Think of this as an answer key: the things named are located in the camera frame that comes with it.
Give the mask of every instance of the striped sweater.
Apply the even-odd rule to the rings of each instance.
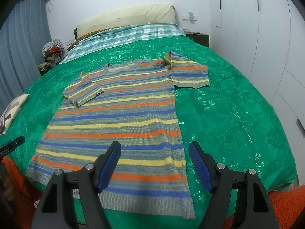
[[[205,85],[207,67],[173,52],[163,59],[108,63],[81,73],[63,91],[66,99],[43,134],[27,174],[46,185],[57,168],[79,170],[117,140],[121,158],[100,195],[102,206],[195,219],[174,86]]]

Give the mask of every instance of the cable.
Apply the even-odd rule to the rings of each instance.
[[[38,206],[38,204],[34,201],[32,201],[32,199],[28,198],[25,194],[21,193],[19,190],[15,189],[19,194],[23,195],[25,198],[27,198],[29,201],[33,202],[36,206]]]
[[[53,10],[53,4],[50,2],[50,0],[47,1],[46,5],[47,5],[48,3],[50,3],[51,6],[52,6],[52,8],[51,8],[50,6],[48,7],[48,11],[51,12],[51,11]]]

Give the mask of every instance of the nightstand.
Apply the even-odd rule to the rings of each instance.
[[[192,38],[194,42],[209,47],[209,35],[206,35],[204,33],[195,33],[195,32],[194,33],[186,32],[185,35],[189,38]]]

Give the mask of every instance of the blue curtain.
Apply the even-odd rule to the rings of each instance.
[[[41,75],[41,50],[51,41],[45,0],[20,0],[0,30],[0,115]]]

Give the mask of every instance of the green bedspread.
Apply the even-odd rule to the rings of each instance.
[[[295,181],[295,161],[273,108],[231,64],[184,36],[140,40],[56,66],[28,88],[29,100],[0,144],[25,136],[25,144],[11,155],[25,173],[42,133],[63,100],[61,92],[81,71],[91,71],[107,62],[119,64],[134,59],[162,58],[170,50],[209,68],[210,87],[175,91],[196,220],[106,210],[112,227],[197,228],[210,194],[201,187],[189,158],[188,145],[192,140],[197,140],[216,162],[225,163],[232,170],[256,169],[267,190]],[[232,197],[229,214],[234,212],[236,190]],[[79,200],[75,200],[75,206],[78,219],[84,221]]]

